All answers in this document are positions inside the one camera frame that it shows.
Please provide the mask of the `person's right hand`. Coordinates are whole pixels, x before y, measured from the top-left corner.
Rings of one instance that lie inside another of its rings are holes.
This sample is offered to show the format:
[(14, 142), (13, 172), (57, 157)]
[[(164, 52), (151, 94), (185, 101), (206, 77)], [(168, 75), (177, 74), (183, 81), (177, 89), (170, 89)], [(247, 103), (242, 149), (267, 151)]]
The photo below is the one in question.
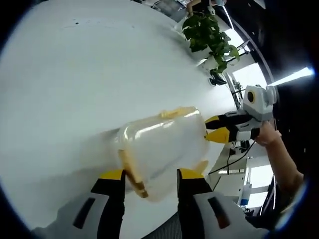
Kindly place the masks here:
[(260, 127), (259, 135), (254, 139), (260, 146), (270, 146), (282, 141), (281, 133), (268, 122), (265, 121)]

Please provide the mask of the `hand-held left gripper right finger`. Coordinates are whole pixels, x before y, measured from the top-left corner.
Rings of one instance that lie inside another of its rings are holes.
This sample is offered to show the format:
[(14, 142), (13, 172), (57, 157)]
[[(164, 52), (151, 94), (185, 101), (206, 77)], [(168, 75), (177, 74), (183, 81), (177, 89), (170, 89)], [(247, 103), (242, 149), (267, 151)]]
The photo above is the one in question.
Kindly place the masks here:
[(177, 169), (178, 216), (183, 239), (265, 239), (229, 197), (213, 192), (204, 176)]

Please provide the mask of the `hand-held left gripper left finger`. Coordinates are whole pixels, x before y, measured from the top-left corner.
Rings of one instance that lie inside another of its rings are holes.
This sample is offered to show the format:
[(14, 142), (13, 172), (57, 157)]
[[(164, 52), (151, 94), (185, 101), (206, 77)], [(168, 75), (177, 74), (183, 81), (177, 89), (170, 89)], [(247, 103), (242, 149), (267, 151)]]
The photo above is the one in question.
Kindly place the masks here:
[(118, 239), (125, 213), (126, 171), (103, 173), (90, 191), (58, 210), (48, 226), (32, 230), (35, 239)]

